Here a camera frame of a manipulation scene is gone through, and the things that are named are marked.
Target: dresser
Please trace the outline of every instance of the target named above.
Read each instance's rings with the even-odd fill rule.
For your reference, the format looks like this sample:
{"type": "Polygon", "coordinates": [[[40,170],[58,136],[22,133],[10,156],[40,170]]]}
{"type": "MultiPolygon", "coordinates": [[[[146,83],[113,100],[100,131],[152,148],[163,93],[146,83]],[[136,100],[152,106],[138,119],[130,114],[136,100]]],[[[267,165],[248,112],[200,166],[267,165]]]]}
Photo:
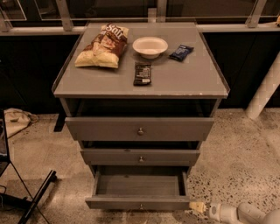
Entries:
{"type": "Polygon", "coordinates": [[[214,124],[228,85],[194,23],[115,23],[129,28],[119,68],[75,67],[78,54],[104,24],[89,23],[52,91],[66,125],[93,173],[85,198],[99,209],[185,210],[187,176],[214,124]],[[151,84],[133,86],[132,48],[158,37],[168,50],[151,62],[151,84]],[[194,47],[183,62],[168,58],[179,45],[194,47]]]}

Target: black metal stand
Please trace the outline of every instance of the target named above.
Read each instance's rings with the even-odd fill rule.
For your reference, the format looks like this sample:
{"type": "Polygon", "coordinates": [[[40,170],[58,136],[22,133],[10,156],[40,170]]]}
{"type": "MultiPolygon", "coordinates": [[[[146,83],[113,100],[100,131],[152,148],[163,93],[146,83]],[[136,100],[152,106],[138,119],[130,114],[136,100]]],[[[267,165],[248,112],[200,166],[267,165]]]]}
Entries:
{"type": "Polygon", "coordinates": [[[35,197],[32,199],[32,201],[29,201],[26,198],[19,199],[19,198],[16,198],[16,197],[4,194],[4,193],[0,193],[0,195],[3,197],[4,204],[6,204],[8,206],[13,206],[13,207],[18,207],[18,208],[24,209],[24,214],[21,217],[18,224],[23,224],[28,221],[28,219],[32,215],[32,212],[34,211],[35,207],[37,206],[37,204],[41,200],[42,196],[44,195],[47,187],[50,185],[51,182],[54,182],[57,179],[55,174],[56,174],[56,171],[50,171],[50,173],[46,177],[42,186],[38,189],[38,191],[37,191],[35,197]]]}

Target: speckled floor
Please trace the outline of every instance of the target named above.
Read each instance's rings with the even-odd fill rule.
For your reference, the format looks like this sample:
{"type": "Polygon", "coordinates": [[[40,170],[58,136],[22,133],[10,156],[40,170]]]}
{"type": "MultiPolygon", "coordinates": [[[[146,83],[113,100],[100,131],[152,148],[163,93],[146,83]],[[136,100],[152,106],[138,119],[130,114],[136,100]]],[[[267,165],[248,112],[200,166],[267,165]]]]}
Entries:
{"type": "MultiPolygon", "coordinates": [[[[93,176],[67,127],[53,132],[56,118],[40,115],[39,122],[9,140],[11,160],[31,193],[50,170],[57,172],[58,180],[38,205],[50,223],[214,223],[193,211],[89,209],[84,199],[91,195],[93,176]]],[[[265,213],[280,208],[280,108],[266,108],[254,121],[242,109],[219,109],[214,119],[187,180],[190,197],[232,206],[249,202],[265,213]]],[[[28,196],[11,165],[0,185],[6,186],[10,195],[28,196]]],[[[20,210],[0,201],[0,223],[18,223],[21,215],[20,210]]],[[[46,221],[35,211],[29,223],[46,221]]]]}

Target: brown snack bag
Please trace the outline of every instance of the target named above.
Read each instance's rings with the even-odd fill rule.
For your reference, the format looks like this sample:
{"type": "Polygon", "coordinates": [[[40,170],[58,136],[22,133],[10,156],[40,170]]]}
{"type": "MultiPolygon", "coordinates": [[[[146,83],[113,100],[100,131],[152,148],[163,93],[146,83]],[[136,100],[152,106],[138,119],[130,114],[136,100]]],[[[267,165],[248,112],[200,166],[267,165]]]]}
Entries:
{"type": "Polygon", "coordinates": [[[127,45],[129,29],[107,24],[90,45],[79,54],[76,67],[114,67],[118,68],[119,58],[127,45]]]}

